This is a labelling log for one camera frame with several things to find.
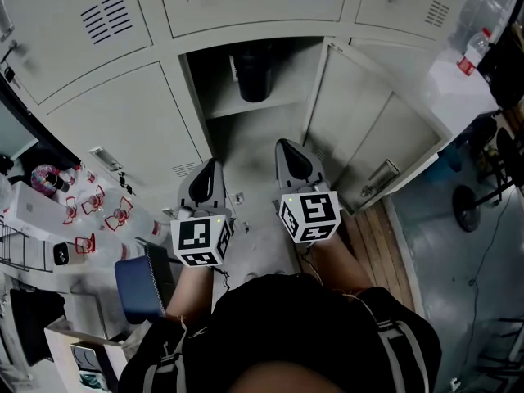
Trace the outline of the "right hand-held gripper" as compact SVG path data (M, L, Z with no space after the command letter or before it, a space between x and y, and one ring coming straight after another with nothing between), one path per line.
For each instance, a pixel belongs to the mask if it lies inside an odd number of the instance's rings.
M280 138L275 165L281 193L277 216L292 241L314 244L332 238L341 223L341 207L337 192L324 179L321 160L300 144Z

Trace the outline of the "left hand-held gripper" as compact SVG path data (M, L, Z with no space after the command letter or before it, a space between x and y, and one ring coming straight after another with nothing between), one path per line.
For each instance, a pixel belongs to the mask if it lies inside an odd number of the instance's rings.
M170 231L174 254L185 266L211 267L224 262L234 234L234 217L225 196L223 167L215 158L197 166L180 185Z

